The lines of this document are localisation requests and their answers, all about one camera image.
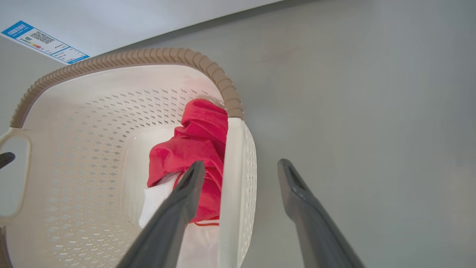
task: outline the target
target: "brown braided rim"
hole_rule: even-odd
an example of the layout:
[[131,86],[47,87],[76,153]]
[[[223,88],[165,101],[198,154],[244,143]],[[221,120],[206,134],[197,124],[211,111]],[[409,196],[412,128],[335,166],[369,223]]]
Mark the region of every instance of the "brown braided rim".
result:
[[10,127],[22,128],[28,112],[36,99],[54,85],[104,70],[153,64],[180,64],[201,71],[220,90],[228,117],[238,117],[243,120],[243,108],[241,107],[241,101],[236,88],[218,64],[212,62],[207,56],[190,49],[146,48],[87,59],[43,76],[23,95],[10,122]]

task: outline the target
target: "laundry basket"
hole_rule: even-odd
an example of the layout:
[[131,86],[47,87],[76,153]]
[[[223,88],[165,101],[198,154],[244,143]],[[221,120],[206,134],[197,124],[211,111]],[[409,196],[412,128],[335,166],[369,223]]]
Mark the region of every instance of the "laundry basket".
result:
[[[28,89],[0,138],[0,152],[17,154],[0,170],[9,194],[7,208],[0,206],[2,248],[13,266],[114,267],[141,232],[143,199],[134,201],[134,183],[125,181],[128,139],[180,124],[185,104],[198,97],[228,113],[218,258],[220,267],[240,267],[255,213],[255,145],[231,80],[208,57],[182,48],[85,60]],[[14,139],[25,145],[8,145]]]

